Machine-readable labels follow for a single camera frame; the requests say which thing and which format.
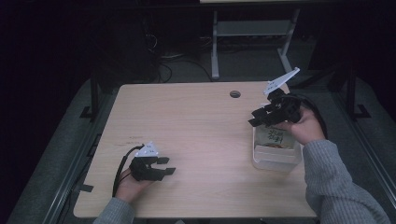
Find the black cable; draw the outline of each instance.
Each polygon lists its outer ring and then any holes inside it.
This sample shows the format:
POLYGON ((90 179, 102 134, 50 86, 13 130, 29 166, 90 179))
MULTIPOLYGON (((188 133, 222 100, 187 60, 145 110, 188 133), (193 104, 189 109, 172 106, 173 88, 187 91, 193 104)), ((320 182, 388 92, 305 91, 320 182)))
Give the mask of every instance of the black cable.
POLYGON ((209 80, 211 82, 213 82, 212 77, 209 75, 209 73, 206 71, 206 69, 201 66, 199 63, 195 62, 195 61, 190 61, 190 60, 179 60, 179 61, 172 61, 172 62, 163 62, 163 63, 194 63, 195 65, 198 65, 199 67, 201 67, 204 72, 206 73, 207 77, 209 78, 209 80))
POLYGON ((243 50, 247 50, 249 49, 249 47, 250 47, 249 43, 246 42, 244 43, 243 41, 235 42, 233 40, 225 40, 225 39, 221 39, 220 41, 218 41, 218 52, 223 54, 234 54, 243 50))
POLYGON ((163 63, 160 63, 160 66, 163 66, 163 67, 165 67, 165 68, 167 68, 168 70, 169 70, 169 77, 166 79, 166 80, 163 80, 163 77, 161 76, 161 72, 160 72, 160 74, 159 74, 159 82, 161 83, 161 81, 163 82, 163 83, 166 83, 166 82, 168 82, 170 79, 171 79, 171 77, 172 77, 172 75, 173 75, 173 72, 172 72, 172 69, 169 67, 169 66, 167 66, 167 65, 165 65, 165 64, 163 64, 163 63))
POLYGON ((295 93, 289 93, 287 95, 282 95, 279 98, 292 98, 292 99, 297 99, 305 105, 305 107, 308 107, 310 110, 312 110, 315 114, 315 117, 317 118, 319 125, 323 131, 323 134, 325 138, 328 138, 328 133, 327 133, 327 126, 326 122, 324 121, 323 117, 320 114, 320 111, 318 107, 315 105, 315 103, 309 99, 308 97, 301 95, 301 94, 295 94, 295 93))
POLYGON ((120 184, 119 178, 120 178, 120 175, 121 175, 121 172, 122 172, 122 168, 125 165, 125 162, 128 159, 129 154, 131 154, 131 152, 133 152, 134 150, 142 148, 143 146, 144 146, 144 144, 142 146, 140 146, 140 147, 133 147, 131 150, 129 150, 125 154, 125 156, 122 157, 119 169, 117 170, 117 173, 116 173, 116 177, 114 178, 113 194, 112 194, 113 197, 116 196, 117 188, 119 187, 119 184, 120 184))

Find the person's right hand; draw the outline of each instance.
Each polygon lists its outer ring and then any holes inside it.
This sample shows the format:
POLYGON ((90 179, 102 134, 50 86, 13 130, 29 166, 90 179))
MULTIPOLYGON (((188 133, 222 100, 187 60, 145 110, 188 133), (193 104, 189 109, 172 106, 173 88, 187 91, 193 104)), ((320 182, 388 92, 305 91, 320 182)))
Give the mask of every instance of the person's right hand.
POLYGON ((274 127, 290 132, 302 145, 315 140, 326 139, 312 110, 301 107, 300 114, 301 119, 297 123, 284 121, 274 125, 274 127))

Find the finger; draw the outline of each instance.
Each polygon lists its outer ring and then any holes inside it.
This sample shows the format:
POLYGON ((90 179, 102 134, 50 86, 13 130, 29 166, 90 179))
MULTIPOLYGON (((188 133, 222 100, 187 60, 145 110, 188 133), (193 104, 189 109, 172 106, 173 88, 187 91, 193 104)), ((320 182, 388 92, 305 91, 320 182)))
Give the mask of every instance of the finger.
POLYGON ((274 127, 278 128, 278 129, 286 130, 286 131, 290 130, 290 126, 291 126, 291 123, 286 122, 286 121, 283 121, 283 122, 280 122, 280 123, 274 125, 274 127))

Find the hole in table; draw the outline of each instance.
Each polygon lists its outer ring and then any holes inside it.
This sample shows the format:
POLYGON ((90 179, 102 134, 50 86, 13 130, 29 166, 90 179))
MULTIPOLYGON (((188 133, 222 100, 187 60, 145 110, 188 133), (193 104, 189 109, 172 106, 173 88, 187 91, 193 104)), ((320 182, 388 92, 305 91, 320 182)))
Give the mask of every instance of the hole in table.
POLYGON ((241 96, 241 92, 239 91, 230 91, 230 96, 233 98, 239 98, 241 96))

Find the person's left hand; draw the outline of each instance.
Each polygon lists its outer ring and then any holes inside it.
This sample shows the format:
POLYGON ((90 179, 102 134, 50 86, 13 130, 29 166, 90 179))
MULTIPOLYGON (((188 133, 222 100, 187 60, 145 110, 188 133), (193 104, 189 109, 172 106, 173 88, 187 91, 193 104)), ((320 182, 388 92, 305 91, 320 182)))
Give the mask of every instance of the person's left hand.
POLYGON ((117 188, 116 198, 127 203, 133 202, 150 184, 154 181, 142 180, 137 181, 131 176, 131 169, 123 171, 120 175, 120 184, 117 188))

